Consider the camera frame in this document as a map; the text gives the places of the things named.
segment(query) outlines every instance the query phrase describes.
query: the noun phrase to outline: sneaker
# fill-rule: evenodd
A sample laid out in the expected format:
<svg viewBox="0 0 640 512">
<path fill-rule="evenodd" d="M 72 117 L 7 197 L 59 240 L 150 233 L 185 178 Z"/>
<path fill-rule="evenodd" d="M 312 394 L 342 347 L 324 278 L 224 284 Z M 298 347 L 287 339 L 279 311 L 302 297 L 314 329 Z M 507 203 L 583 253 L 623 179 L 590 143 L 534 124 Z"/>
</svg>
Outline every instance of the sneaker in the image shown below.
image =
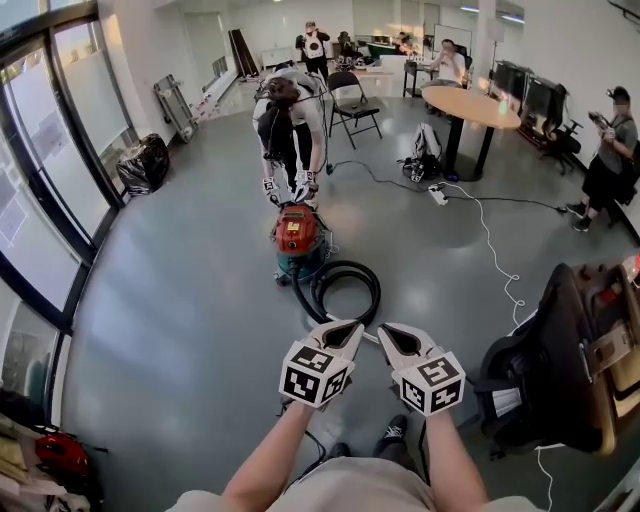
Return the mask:
<svg viewBox="0 0 640 512">
<path fill-rule="evenodd" d="M 589 217 L 582 217 L 580 220 L 577 220 L 574 223 L 573 229 L 575 229 L 576 231 L 581 231 L 583 233 L 586 233 L 587 231 L 589 231 L 590 225 L 591 225 L 591 219 Z"/>
<path fill-rule="evenodd" d="M 568 204 L 567 210 L 580 218 L 584 217 L 584 215 L 587 213 L 587 207 L 584 203 Z"/>
<path fill-rule="evenodd" d="M 404 439 L 404 435 L 407 433 L 408 426 L 407 417 L 404 414 L 398 414 L 395 418 L 391 420 L 389 426 L 387 427 L 387 433 L 384 435 L 383 439 L 390 438 L 400 438 Z"/>
<path fill-rule="evenodd" d="M 336 443 L 329 452 L 329 459 L 338 459 L 340 457 L 351 457 L 351 450 L 346 443 Z"/>
</svg>

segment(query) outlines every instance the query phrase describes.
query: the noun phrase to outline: black hose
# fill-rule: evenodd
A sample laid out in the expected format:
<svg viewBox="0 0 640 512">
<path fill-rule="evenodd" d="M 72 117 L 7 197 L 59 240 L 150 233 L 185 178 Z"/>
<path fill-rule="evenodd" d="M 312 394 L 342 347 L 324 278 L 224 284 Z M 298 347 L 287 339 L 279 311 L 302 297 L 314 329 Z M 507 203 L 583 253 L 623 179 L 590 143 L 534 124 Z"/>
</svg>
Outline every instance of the black hose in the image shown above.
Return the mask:
<svg viewBox="0 0 640 512">
<path fill-rule="evenodd" d="M 356 270 L 339 270 L 335 272 L 331 272 L 340 267 L 346 267 Z M 313 318 L 316 322 L 320 324 L 325 324 L 330 322 L 331 319 L 327 316 L 327 310 L 324 307 L 324 296 L 333 283 L 335 283 L 339 279 L 353 277 L 362 281 L 369 288 L 369 293 L 371 294 L 371 307 L 364 313 L 362 316 L 357 318 L 358 322 L 369 325 L 374 317 L 376 316 L 376 312 L 378 311 L 378 307 L 380 306 L 380 297 L 382 295 L 382 291 L 380 289 L 380 281 L 378 281 L 378 277 L 373 273 L 373 271 L 362 265 L 361 263 L 357 263 L 355 261 L 331 261 L 325 264 L 316 274 L 313 276 L 311 280 L 309 290 L 311 293 L 311 302 L 307 300 L 304 293 L 300 289 L 300 283 L 298 282 L 298 275 L 300 273 L 300 266 L 298 263 L 293 260 L 289 267 L 289 274 L 291 275 L 291 281 L 293 286 L 293 292 L 295 293 L 298 301 L 307 312 L 307 314 Z"/>
</svg>

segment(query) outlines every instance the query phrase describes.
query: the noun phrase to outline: trash bag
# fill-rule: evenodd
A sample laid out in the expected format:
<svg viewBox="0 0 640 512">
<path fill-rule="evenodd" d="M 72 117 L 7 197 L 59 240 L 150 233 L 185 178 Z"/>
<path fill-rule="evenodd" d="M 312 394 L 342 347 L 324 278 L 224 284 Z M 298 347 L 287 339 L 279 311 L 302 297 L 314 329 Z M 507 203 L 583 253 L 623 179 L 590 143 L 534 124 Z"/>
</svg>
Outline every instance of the trash bag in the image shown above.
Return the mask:
<svg viewBox="0 0 640 512">
<path fill-rule="evenodd" d="M 169 151 L 160 135 L 152 133 L 125 151 L 116 167 L 131 196 L 151 194 L 169 171 Z"/>
</svg>

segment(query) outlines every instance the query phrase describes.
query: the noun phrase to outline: ceiling light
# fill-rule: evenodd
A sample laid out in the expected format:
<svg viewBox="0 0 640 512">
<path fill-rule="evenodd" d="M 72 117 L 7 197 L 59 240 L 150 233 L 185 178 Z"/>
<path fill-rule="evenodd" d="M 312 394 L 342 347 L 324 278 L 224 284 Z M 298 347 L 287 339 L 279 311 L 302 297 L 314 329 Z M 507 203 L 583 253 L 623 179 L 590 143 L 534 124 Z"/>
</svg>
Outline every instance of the ceiling light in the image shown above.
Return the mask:
<svg viewBox="0 0 640 512">
<path fill-rule="evenodd" d="M 503 19 L 505 20 L 509 20 L 509 21 L 515 21 L 516 23 L 522 23 L 524 25 L 524 20 L 520 19 L 520 18 L 516 18 L 514 16 L 507 16 L 506 14 L 502 16 Z"/>
</svg>

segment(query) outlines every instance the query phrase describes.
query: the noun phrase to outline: gray floor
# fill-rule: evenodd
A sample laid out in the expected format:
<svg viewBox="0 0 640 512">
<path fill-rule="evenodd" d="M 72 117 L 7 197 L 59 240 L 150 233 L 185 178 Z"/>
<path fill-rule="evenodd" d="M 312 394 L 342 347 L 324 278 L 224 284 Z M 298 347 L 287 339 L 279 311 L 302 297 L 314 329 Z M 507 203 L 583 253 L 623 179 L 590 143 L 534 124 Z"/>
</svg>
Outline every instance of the gray floor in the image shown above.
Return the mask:
<svg viewBox="0 0 640 512">
<path fill-rule="evenodd" d="M 403 181 L 396 160 L 410 155 L 424 108 L 410 99 L 385 104 L 382 141 L 366 132 L 357 136 L 354 152 L 338 127 L 330 158 L 358 159 L 380 178 Z M 275 422 L 282 358 L 309 324 L 291 290 L 272 280 L 268 232 L 277 212 L 260 191 L 250 121 L 250 113 L 241 113 L 203 126 L 175 156 L 169 182 L 121 214 L 86 289 L 63 425 L 111 450 L 99 460 L 107 511 L 160 511 L 186 490 L 221 491 Z M 446 140 L 446 123 L 434 124 Z M 578 196 L 579 186 L 579 173 L 560 177 L 517 134 L 504 133 L 496 134 L 486 177 L 465 188 L 563 204 Z M 476 204 L 438 207 L 427 194 L 376 184 L 352 164 L 321 177 L 320 199 L 341 248 L 338 258 L 360 261 L 380 278 L 378 321 L 426 330 L 471 373 L 489 345 L 512 329 L 512 303 Z M 522 278 L 511 285 L 527 302 L 520 320 L 535 310 L 558 263 L 598 261 L 633 247 L 623 227 L 608 230 L 604 219 L 580 234 L 571 218 L 536 206 L 487 203 L 485 215 L 500 264 Z M 328 303 L 346 318 L 363 310 L 366 292 L 347 284 Z M 379 349 L 364 341 L 354 381 L 316 415 L 311 431 L 329 447 L 345 440 L 366 455 L 403 407 L 387 389 L 391 380 Z M 456 410 L 459 422 L 475 413 L 467 392 Z M 419 426 L 412 416 L 414 444 Z M 471 428 L 465 438 L 493 496 L 525 493 L 546 508 L 546 479 L 534 456 L 488 463 L 477 432 Z M 568 450 L 549 454 L 549 469 L 562 472 L 554 494 L 567 505 L 557 510 L 594 505 L 640 455 L 638 444 L 631 439 L 605 461 Z M 315 458 L 305 441 L 298 470 Z"/>
</svg>

